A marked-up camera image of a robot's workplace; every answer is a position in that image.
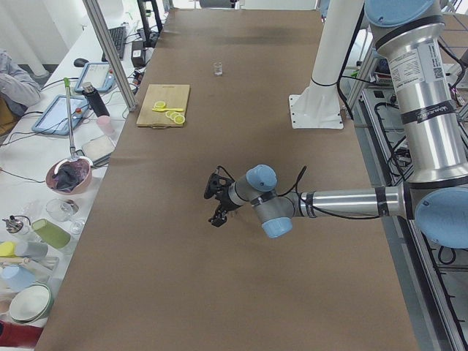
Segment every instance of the robotic arm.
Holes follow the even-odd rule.
[[[205,198],[219,200],[211,224],[224,224],[228,211],[250,202],[270,238],[291,230],[295,216],[403,216],[440,245],[468,247],[468,162],[437,44],[445,25],[439,2],[394,0],[389,7],[386,0],[367,0],[365,11],[399,101],[414,169],[408,182],[278,196],[269,166],[258,165],[238,181],[216,172],[205,191]]]
[[[293,228],[293,217],[373,219],[406,216],[402,186],[330,192],[290,191],[278,195],[276,184],[275,171],[267,165],[252,168],[238,181],[221,177],[216,170],[211,174],[205,190],[205,199],[215,196],[219,201],[209,222],[220,227],[227,221],[228,212],[250,203],[267,236],[278,238]]]

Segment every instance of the gray sleeve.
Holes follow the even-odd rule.
[[[0,50],[0,93],[26,107],[37,104],[40,87],[4,50]]]

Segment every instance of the keyboard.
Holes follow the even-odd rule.
[[[112,41],[114,41],[114,45],[116,46],[118,57],[121,60],[123,60],[125,52],[125,39],[127,38],[127,30],[124,26],[115,27],[109,29],[109,34],[112,38]],[[107,62],[104,53],[102,53],[102,62]]]

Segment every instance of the tablet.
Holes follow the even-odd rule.
[[[88,101],[84,97],[71,97],[70,104],[72,125],[75,128],[88,110]],[[57,95],[31,129],[33,132],[48,135],[68,135],[67,97]]]
[[[83,83],[90,82],[99,93],[106,93],[114,84],[114,74],[107,62],[88,62],[83,67],[78,82],[75,85],[75,92],[83,93]]]

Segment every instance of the blue cup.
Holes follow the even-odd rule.
[[[36,277],[21,265],[9,265],[1,272],[1,277],[11,290],[19,293],[33,285]]]

